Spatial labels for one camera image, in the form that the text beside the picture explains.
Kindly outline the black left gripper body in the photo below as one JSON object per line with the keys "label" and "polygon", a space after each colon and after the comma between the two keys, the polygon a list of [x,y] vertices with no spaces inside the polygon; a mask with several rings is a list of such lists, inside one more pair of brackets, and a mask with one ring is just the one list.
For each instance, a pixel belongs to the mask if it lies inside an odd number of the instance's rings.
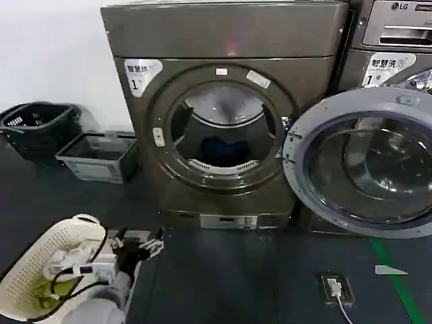
{"label": "black left gripper body", "polygon": [[141,243],[137,240],[126,240],[119,243],[114,249],[119,272],[127,274],[130,279],[135,279],[138,263],[144,260],[144,249],[140,245]]}

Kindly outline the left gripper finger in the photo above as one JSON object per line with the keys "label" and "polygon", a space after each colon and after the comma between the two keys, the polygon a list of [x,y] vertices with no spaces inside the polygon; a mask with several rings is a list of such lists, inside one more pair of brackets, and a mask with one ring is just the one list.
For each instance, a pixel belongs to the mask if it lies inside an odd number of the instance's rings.
{"label": "left gripper finger", "polygon": [[155,237],[138,245],[138,260],[146,261],[158,256],[165,247],[163,234],[159,232]]}
{"label": "left gripper finger", "polygon": [[114,236],[109,237],[109,244],[113,252],[131,252],[135,248],[135,241],[126,237],[128,228],[121,228]]}

